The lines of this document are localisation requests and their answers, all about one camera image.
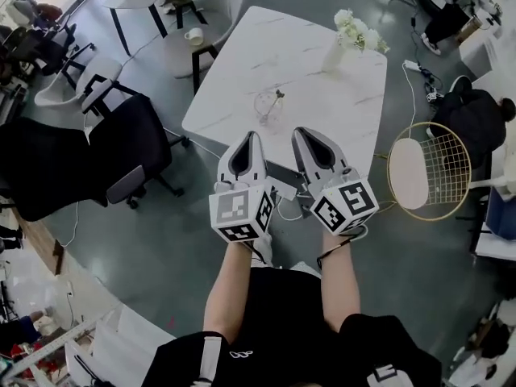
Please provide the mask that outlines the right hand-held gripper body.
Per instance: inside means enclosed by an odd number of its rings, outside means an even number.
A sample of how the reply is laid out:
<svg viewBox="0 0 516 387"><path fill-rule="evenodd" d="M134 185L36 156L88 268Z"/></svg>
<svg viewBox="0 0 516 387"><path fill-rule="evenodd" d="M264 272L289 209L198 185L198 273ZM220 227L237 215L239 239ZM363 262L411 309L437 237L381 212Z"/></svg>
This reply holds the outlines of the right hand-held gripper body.
<svg viewBox="0 0 516 387"><path fill-rule="evenodd" d="M314 198L310 213L332 235L363 225L379 210L368 180L352 167L334 174L310 193Z"/></svg>

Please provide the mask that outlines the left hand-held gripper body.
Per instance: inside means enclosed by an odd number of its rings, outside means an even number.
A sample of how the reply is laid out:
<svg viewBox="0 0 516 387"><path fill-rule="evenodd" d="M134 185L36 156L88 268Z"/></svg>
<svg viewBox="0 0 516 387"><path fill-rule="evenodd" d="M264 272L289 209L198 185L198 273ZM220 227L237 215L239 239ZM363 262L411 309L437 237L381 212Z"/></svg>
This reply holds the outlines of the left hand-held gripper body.
<svg viewBox="0 0 516 387"><path fill-rule="evenodd" d="M273 212L272 185L264 170L241 177L218 172L209 196L210 224L226 242L248 242L264 238Z"/></svg>

